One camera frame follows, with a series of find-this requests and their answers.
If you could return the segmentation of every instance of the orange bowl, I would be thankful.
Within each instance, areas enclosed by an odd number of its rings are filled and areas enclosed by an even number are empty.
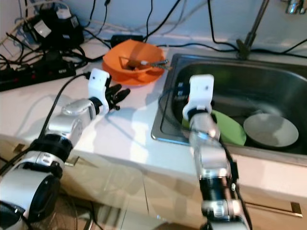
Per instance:
[[[126,69],[128,60],[156,62],[164,60],[163,50],[151,44],[127,40],[115,46],[104,57],[102,68],[110,73],[112,80],[126,85],[145,85],[157,80],[164,69],[139,66]]]

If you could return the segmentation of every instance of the cabinet handle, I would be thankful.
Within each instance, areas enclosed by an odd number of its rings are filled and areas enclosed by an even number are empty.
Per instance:
[[[256,209],[260,209],[260,210],[264,210],[264,211],[269,211],[269,212],[289,215],[289,216],[293,216],[293,217],[303,218],[301,206],[299,205],[299,203],[296,203],[296,202],[290,202],[292,211],[274,208],[274,207],[269,207],[269,206],[264,206],[264,205],[257,205],[257,204],[248,203],[248,202],[246,202],[245,204],[246,204],[247,207],[251,207],[251,208],[256,208]]]
[[[18,145],[14,148],[13,153],[15,153],[15,154],[20,153],[20,152],[23,150],[24,146],[25,146],[25,145],[23,145],[23,144],[18,144]]]
[[[68,167],[74,167],[79,158],[79,156],[68,157],[68,159],[65,161],[65,165]]]

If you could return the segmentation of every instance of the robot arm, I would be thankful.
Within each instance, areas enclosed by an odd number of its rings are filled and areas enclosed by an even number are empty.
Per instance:
[[[211,115],[212,75],[195,75],[190,79],[189,102],[183,117],[189,120],[189,142],[200,182],[201,210],[208,223],[206,230],[250,230],[241,200],[236,196],[236,164],[229,162],[219,141],[220,130]]]
[[[45,135],[35,140],[31,151],[0,182],[0,202],[9,204],[29,222],[47,217],[54,209],[59,193],[64,162],[77,144],[83,130],[98,114],[119,109],[130,90],[121,85],[109,88],[110,75],[93,69],[88,83],[89,99],[80,99],[62,108],[49,122]],[[0,203],[0,227],[20,229],[16,213]]]

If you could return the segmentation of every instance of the cabinet door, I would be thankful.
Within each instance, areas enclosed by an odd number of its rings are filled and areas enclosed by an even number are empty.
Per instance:
[[[255,230],[306,230],[307,204],[276,198],[252,188],[241,188]]]
[[[150,216],[196,229],[206,222],[201,213],[202,197],[197,180],[148,172],[144,184]]]
[[[142,173],[101,156],[82,154],[74,166],[65,166],[61,184],[71,196],[147,214]]]

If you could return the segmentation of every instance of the black cable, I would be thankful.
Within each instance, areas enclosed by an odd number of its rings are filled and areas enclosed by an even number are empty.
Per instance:
[[[211,4],[210,0],[208,0],[208,12],[209,12],[209,20],[210,20],[210,29],[211,29],[211,37],[214,43],[216,44],[223,44],[232,47],[235,51],[238,51],[239,49],[235,47],[233,44],[230,44],[228,42],[217,42],[214,38],[214,31],[213,31],[213,20],[212,20],[212,12],[211,12]]]
[[[172,9],[168,12],[167,16],[164,18],[164,20],[158,25],[157,28],[155,28],[153,31],[151,31],[146,37],[144,37],[143,40],[147,40],[149,36],[157,32],[163,25],[164,23],[168,20],[169,16],[172,14],[176,6],[180,3],[181,0],[177,0],[176,3],[173,5]]]
[[[28,1],[27,0],[24,0],[24,6],[25,6],[25,17],[27,18],[28,17]]]
[[[170,88],[168,90],[166,90],[165,92],[163,92],[163,94],[159,97],[158,99],[158,109],[161,113],[163,113],[164,118],[174,127],[174,128],[178,128],[180,130],[184,130],[184,131],[189,131],[189,132],[196,132],[196,133],[203,133],[205,135],[207,135],[209,138],[210,135],[208,133],[205,133],[204,131],[201,130],[196,130],[196,129],[191,129],[191,128],[187,128],[184,127],[181,123],[179,123],[177,120],[173,120],[172,118],[170,118],[166,113],[165,110],[163,109],[162,105],[161,105],[161,101],[164,97],[169,96],[169,93],[176,90],[177,88]]]
[[[64,89],[66,88],[66,86],[67,86],[69,83],[71,83],[73,80],[75,80],[76,78],[78,78],[78,77],[80,77],[80,76],[85,76],[86,74],[88,74],[88,73],[81,73],[81,74],[78,74],[78,75],[72,77],[71,79],[69,79],[69,80],[62,86],[62,88],[61,88],[60,91],[58,92],[57,97],[56,97],[56,99],[54,100],[53,105],[52,105],[52,107],[51,107],[51,109],[50,109],[50,111],[49,111],[49,113],[48,113],[48,115],[47,115],[47,117],[46,117],[46,120],[45,120],[45,122],[44,122],[44,124],[43,124],[42,130],[40,131],[40,134],[39,134],[39,136],[38,136],[38,139],[41,139],[41,138],[44,136],[45,130],[46,130],[46,128],[47,128],[47,125],[48,125],[48,122],[49,122],[49,120],[50,120],[50,118],[51,118],[51,115],[52,115],[52,113],[53,113],[53,111],[54,111],[54,109],[55,109],[55,107],[56,107],[56,105],[57,105],[57,103],[58,103],[59,97],[61,96],[61,94],[62,94],[62,92],[64,91]]]
[[[106,47],[108,47],[109,49],[111,49],[111,46],[104,42],[101,38],[97,37],[96,35],[94,35],[91,31],[87,30],[87,29],[83,29],[84,31],[86,31],[87,33],[89,33],[91,36],[93,36],[94,38],[96,38],[98,41],[100,41],[102,44],[104,44]]]
[[[0,57],[5,61],[7,68],[9,68],[10,67],[9,60],[2,54],[0,54]]]
[[[93,1],[93,7],[92,7],[91,15],[90,15],[90,20],[89,20],[89,22],[86,24],[85,27],[88,27],[88,26],[91,24],[91,20],[92,20],[93,13],[94,13],[94,10],[95,10],[95,5],[96,5],[96,0]]]
[[[22,60],[23,55],[24,55],[24,45],[21,44],[21,52],[20,52],[20,55],[19,55],[19,57],[18,57],[16,60],[14,60],[14,61],[12,61],[12,62],[20,63],[21,60]]]
[[[147,39],[148,39],[148,21],[149,21],[149,18],[150,18],[150,15],[152,14],[152,12],[153,12],[153,0],[151,0],[150,1],[150,3],[151,3],[151,8],[150,8],[150,12],[149,12],[149,15],[148,15],[148,17],[147,17],[147,21],[146,21],[146,39],[145,39],[145,43],[147,42]]]
[[[241,202],[241,205],[242,205],[242,208],[243,208],[243,212],[244,212],[246,221],[248,222],[249,229],[253,230],[253,225],[252,225],[252,222],[251,222],[251,218],[250,218],[248,209],[246,207],[246,204],[245,204],[245,202],[244,202],[244,200],[243,200],[243,198],[242,198],[242,196],[240,194],[240,188],[239,188],[238,184],[236,184],[236,195],[237,195],[238,199]]]
[[[14,165],[14,163],[19,160],[23,155],[25,155],[28,151],[31,150],[31,146],[25,149],[24,151],[21,151],[16,156],[14,156],[12,159],[10,159],[1,169],[0,169],[0,175],[2,175],[4,172],[8,170],[11,166]]]
[[[79,64],[76,66],[76,69],[79,69],[79,68],[82,68],[82,67],[86,66],[86,65],[88,64],[88,61],[87,61],[87,59],[86,59],[85,52],[84,52],[84,50],[81,48],[81,46],[78,46],[78,47],[76,47],[76,48],[80,51],[80,53],[81,53],[81,55],[82,55],[82,58],[81,58],[82,62],[79,63]]]
[[[163,44],[163,45],[158,45],[157,47],[185,47],[185,46],[204,46],[204,47],[207,47],[209,49],[213,49],[213,50],[218,51],[218,52],[233,52],[233,51],[235,51],[234,49],[217,49],[217,48],[214,48],[212,46],[208,46],[208,45],[201,44],[201,43],[186,43],[186,44],[183,44],[183,45]]]
[[[32,54],[32,53],[36,53],[36,52],[38,52],[39,50],[42,50],[42,51],[43,51],[43,53],[44,53],[43,55],[44,55],[44,56],[46,55],[46,51],[45,51],[44,49],[42,49],[42,46],[40,46],[40,47],[36,48],[35,50],[31,50],[31,51],[29,51],[28,53],[26,53],[25,55],[23,55],[23,56],[21,57],[21,59],[19,60],[19,62],[20,62],[20,63],[26,62],[26,61],[23,61],[23,59],[24,59],[25,57],[29,56],[29,55]]]
[[[101,55],[99,57],[96,58],[89,58],[89,57],[84,57],[82,54],[76,53],[72,50],[66,51],[63,55],[63,57],[74,57],[74,58],[79,58],[81,60],[85,59],[87,62],[97,62],[97,61],[101,61],[101,59],[103,58],[104,55]]]
[[[32,60],[34,60],[34,59],[36,59],[36,58],[39,58],[39,57],[41,57],[41,56],[43,56],[43,54],[38,54],[38,55],[36,55],[36,56],[34,56],[34,57],[32,57],[32,58],[29,58],[28,60],[22,61],[21,64],[22,64],[22,63],[27,63],[27,62],[32,61]]]
[[[74,229],[78,230],[78,220],[79,220],[79,218],[78,218],[77,205],[75,204],[73,198],[68,194],[68,192],[62,186],[60,187],[60,192],[65,193],[65,196],[70,200],[70,203],[68,201],[66,201],[66,202],[67,202],[68,205],[72,205],[72,209],[73,209],[74,215],[75,215],[74,216],[75,217],[75,228]]]
[[[23,222],[26,224],[26,226],[28,227],[29,230],[33,230],[30,222],[28,221],[28,219],[26,217],[23,216],[23,214],[16,208],[14,208],[12,205],[5,203],[3,201],[0,201],[0,204],[5,206],[6,208],[8,208],[10,211],[12,211],[13,214],[18,215],[18,217],[20,217]]]
[[[307,56],[303,56],[303,55],[299,55],[299,54],[289,54],[289,53],[284,53],[284,52],[271,51],[271,50],[267,50],[267,49],[252,49],[251,52],[284,55],[284,56],[291,56],[291,57],[296,57],[296,58],[307,58]]]
[[[303,44],[303,43],[305,43],[305,42],[307,42],[307,39],[305,39],[305,40],[303,40],[303,41],[297,43],[295,46],[293,46],[293,47],[291,47],[291,48],[289,48],[289,49],[283,51],[282,54],[288,53],[289,51],[293,50],[294,48],[300,46],[301,44]]]
[[[9,162],[8,160],[4,159],[4,158],[1,157],[1,156],[0,156],[0,160],[3,161],[3,162],[5,162],[5,163],[8,163],[8,162]]]
[[[28,49],[34,51],[30,46],[28,46],[26,43],[19,40],[16,36],[8,34],[8,33],[6,33],[6,35],[10,37],[11,39],[13,39],[14,41],[18,42],[19,44],[21,44],[22,46],[27,47]]]
[[[102,31],[102,28],[104,27],[105,23],[106,23],[106,15],[107,15],[107,5],[105,4],[106,7],[106,13],[105,13],[105,18],[104,18],[104,22],[102,23],[102,26],[100,27],[98,33],[95,36],[98,36],[100,34],[100,32]]]
[[[104,230],[104,229],[98,224],[98,222],[97,222],[96,214],[95,214],[95,209],[94,209],[94,204],[92,203],[92,201],[90,201],[90,203],[91,203],[91,207],[92,207],[91,213],[92,213],[93,221],[94,221],[95,225],[96,225],[100,230]]]

